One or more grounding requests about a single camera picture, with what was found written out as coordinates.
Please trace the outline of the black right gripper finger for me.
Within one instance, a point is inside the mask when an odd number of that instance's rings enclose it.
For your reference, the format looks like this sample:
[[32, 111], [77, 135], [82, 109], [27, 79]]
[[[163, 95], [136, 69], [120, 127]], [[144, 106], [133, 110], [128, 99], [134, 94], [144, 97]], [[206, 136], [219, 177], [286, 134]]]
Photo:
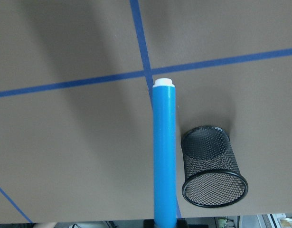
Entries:
[[[144, 228], [159, 228], [153, 219], [145, 219], [143, 221]], [[188, 228], [188, 223], [183, 219], [177, 219], [176, 228]]]

